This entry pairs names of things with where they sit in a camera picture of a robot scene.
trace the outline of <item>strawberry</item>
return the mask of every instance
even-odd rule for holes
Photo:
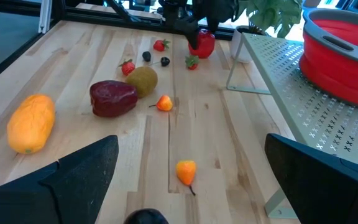
[[[164,51],[165,49],[169,49],[169,44],[170,42],[163,39],[163,40],[156,40],[154,45],[153,45],[153,48],[155,50],[158,50],[158,51]]]
[[[198,56],[190,55],[186,57],[186,66],[189,70],[194,70],[198,66]]]
[[[121,67],[122,74],[125,76],[128,76],[135,70],[135,64],[132,63],[132,59],[129,59],[128,61],[124,60],[124,63],[120,64],[119,67]]]

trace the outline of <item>wood grain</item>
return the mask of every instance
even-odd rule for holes
[[[151,50],[157,39],[171,41],[171,47]],[[278,188],[263,150],[265,135],[291,138],[291,132],[271,96],[226,90],[229,44],[216,41],[215,49],[190,71],[181,35],[59,22],[0,74],[0,185],[115,134],[120,153],[99,224],[123,223],[140,208],[156,208],[178,224],[297,223],[270,220],[264,212]],[[124,59],[147,65],[141,56],[146,50],[152,62],[164,56],[172,61],[167,67],[152,65],[158,73],[155,91],[120,117],[94,116],[89,87],[123,80],[117,67]],[[237,64],[233,82],[265,88],[253,63]],[[44,149],[25,156],[7,145],[6,124],[34,93],[51,96],[56,122]],[[169,113],[148,107],[162,94],[174,99]],[[195,197],[176,178],[175,164],[182,159],[197,162]]]

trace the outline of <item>green plant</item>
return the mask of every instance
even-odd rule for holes
[[[246,10],[249,29],[259,33],[269,27],[278,31],[277,37],[284,38],[294,24],[301,21],[303,0],[238,0],[236,19]]]

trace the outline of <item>kiwi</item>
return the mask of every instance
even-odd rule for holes
[[[143,98],[151,94],[157,86],[157,73],[150,67],[138,67],[133,70],[125,80],[126,83],[135,86],[137,97]]]

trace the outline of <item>perforated metal shelf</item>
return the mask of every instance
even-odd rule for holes
[[[245,45],[297,141],[358,164],[358,107],[300,72],[303,43],[244,34]]]

